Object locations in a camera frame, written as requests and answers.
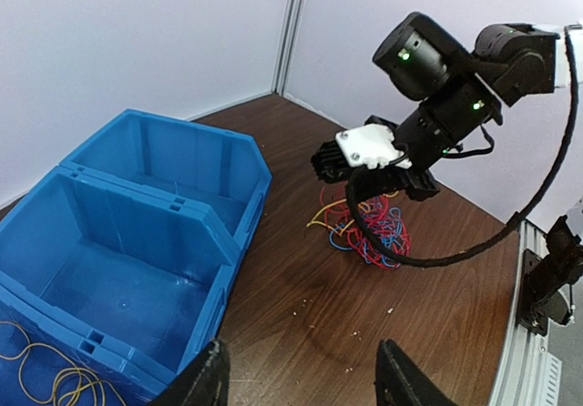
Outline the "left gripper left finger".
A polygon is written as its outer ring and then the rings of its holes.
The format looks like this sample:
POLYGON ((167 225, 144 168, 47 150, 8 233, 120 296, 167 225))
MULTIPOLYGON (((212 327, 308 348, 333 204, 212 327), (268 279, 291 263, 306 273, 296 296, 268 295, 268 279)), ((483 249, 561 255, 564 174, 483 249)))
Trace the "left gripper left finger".
POLYGON ((230 355, 222 340, 209 344, 180 375, 154 399, 161 406, 223 406, 228 404, 230 355))

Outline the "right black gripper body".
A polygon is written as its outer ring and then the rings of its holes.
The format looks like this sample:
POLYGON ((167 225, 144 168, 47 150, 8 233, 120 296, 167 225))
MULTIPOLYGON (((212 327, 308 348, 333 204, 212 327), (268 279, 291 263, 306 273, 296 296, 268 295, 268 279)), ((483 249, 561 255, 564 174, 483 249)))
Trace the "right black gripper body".
POLYGON ((429 170, 359 167, 351 174, 346 196, 350 200, 368 200, 401 190, 411 200, 427 200, 436 196, 440 187, 429 170))

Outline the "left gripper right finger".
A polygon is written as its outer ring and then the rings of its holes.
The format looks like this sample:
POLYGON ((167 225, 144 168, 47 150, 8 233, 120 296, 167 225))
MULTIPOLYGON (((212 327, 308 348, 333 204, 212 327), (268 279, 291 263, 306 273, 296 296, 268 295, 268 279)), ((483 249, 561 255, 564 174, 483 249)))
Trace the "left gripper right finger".
POLYGON ((455 406, 393 340, 379 343, 374 386, 378 406, 455 406))

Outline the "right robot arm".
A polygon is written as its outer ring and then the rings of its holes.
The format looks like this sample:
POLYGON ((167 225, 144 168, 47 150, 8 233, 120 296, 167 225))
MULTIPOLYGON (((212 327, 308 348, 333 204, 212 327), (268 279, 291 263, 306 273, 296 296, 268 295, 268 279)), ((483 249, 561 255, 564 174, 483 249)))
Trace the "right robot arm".
POLYGON ((387 167, 365 168, 350 187, 363 201, 391 190, 404 190, 423 201, 439 191, 429 169, 475 129, 490 120, 503 123, 502 108, 530 95, 551 94, 581 83, 577 57, 582 28, 548 25, 494 24, 465 49, 432 18, 408 15, 379 45, 373 63, 397 90, 418 108, 392 128, 398 152, 387 167))

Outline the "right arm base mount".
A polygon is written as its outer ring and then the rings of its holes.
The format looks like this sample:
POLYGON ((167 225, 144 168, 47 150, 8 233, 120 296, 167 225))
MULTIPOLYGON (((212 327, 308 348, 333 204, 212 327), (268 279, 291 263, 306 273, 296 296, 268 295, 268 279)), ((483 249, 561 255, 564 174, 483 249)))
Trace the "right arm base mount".
POLYGON ((548 323, 567 326, 574 320, 573 286, 582 277, 581 238, 560 216, 545 237, 547 254, 523 251, 517 323, 533 334, 547 336, 548 323))

